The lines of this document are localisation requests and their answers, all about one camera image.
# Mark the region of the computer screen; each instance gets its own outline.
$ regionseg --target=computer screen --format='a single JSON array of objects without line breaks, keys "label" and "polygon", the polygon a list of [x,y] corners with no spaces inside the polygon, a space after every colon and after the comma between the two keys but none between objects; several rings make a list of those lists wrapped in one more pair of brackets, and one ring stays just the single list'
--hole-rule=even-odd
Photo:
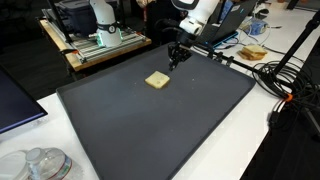
[{"label": "computer screen", "polygon": [[47,112],[0,65],[0,134]]}]

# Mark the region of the desk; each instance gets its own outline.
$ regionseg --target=desk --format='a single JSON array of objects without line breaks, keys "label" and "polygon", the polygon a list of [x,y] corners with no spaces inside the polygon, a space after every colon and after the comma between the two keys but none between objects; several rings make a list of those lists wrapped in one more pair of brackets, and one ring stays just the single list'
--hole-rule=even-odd
[{"label": "desk", "polygon": [[[43,29],[43,31],[45,31],[49,35],[49,37],[52,39],[52,41],[59,48],[59,51],[69,48],[67,46],[67,44],[63,41],[63,39],[58,35],[58,33],[48,24],[47,20],[40,20],[39,23],[40,23],[40,26]],[[103,57],[101,57],[97,60],[94,60],[94,61],[88,61],[85,63],[81,63],[80,60],[74,54],[71,54],[71,53],[66,55],[66,60],[67,60],[67,63],[71,66],[71,68],[77,72],[77,71],[86,69],[88,67],[91,67],[93,65],[110,60],[112,58],[118,57],[120,55],[126,54],[128,52],[145,47],[150,44],[151,44],[151,39],[146,38],[146,40],[144,42],[141,42],[141,43],[133,45],[133,46],[128,46],[124,49],[121,49],[119,51],[115,51],[114,53],[111,53],[108,56],[103,56]]]},{"label": "desk", "polygon": [[[291,12],[271,9],[270,17],[266,21],[271,26],[282,25],[283,28],[272,30],[270,38],[265,44],[279,51],[287,51],[312,16],[313,13],[301,10]],[[304,43],[304,47],[296,53],[296,56],[306,59],[319,35],[319,29],[314,31]],[[236,46],[225,53],[226,55],[234,55],[241,48],[241,46]],[[281,57],[282,55],[270,52],[262,62]],[[261,62],[240,61],[251,66]],[[249,73],[236,65],[231,67],[243,73]],[[268,132],[268,114],[276,102],[278,102],[277,98],[256,85],[206,139],[174,179],[238,180]],[[48,111],[48,121],[3,142],[1,142],[0,135],[0,157],[20,149],[57,147],[69,154],[83,167],[85,180],[97,179],[98,177],[81,147],[57,95],[53,94],[41,99],[39,103]]]}]

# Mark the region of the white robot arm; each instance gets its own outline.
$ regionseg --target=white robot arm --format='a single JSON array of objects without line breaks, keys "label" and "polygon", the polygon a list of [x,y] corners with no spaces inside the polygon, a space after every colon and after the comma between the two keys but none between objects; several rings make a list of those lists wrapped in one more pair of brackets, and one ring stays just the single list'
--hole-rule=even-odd
[{"label": "white robot arm", "polygon": [[190,47],[207,24],[219,0],[171,0],[171,2],[177,9],[188,11],[188,16],[179,24],[182,30],[179,30],[177,41],[168,45],[169,69],[172,71],[179,62],[187,60],[192,55]]},{"label": "white robot arm", "polygon": [[105,0],[90,0],[97,18],[98,45],[113,47],[121,44],[121,33],[117,27],[112,7]]}]

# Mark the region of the laptop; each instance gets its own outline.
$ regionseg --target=laptop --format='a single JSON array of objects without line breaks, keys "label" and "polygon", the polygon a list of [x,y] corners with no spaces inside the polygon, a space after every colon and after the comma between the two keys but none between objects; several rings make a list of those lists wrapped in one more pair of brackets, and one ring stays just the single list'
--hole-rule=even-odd
[{"label": "laptop", "polygon": [[0,134],[47,115],[0,65]]},{"label": "laptop", "polygon": [[253,10],[257,0],[246,0],[233,4],[227,16],[220,26],[206,24],[201,35],[198,36],[196,46],[215,48],[221,43],[228,41],[238,35],[237,29]]}]

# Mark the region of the white table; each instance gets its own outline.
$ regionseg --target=white table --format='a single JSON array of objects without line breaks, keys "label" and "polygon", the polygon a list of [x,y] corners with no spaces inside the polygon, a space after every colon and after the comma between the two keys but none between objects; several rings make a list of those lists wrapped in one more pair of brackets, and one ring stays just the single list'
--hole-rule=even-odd
[{"label": "white table", "polygon": [[[265,44],[270,48],[286,52],[312,16],[312,12],[301,10],[291,12],[271,9],[271,14],[266,21],[271,26],[281,25],[283,28],[272,30]],[[258,39],[263,40],[266,35],[263,34]],[[306,59],[319,35],[320,29],[314,31],[296,56]],[[224,52],[251,66],[261,62],[241,60],[238,55],[235,55],[241,48],[242,46],[236,46]],[[262,62],[279,60],[281,57],[282,55],[270,52]],[[249,73],[236,65],[231,67],[243,73]],[[278,101],[279,99],[267,94],[256,85],[207,138],[174,179],[239,179],[268,132],[268,114]],[[26,130],[23,134],[15,134],[15,131],[12,131],[0,135],[0,157],[16,150],[57,147],[82,166],[84,180],[98,179],[57,95],[53,94],[43,98],[39,100],[39,103],[49,113],[48,120]]]}]

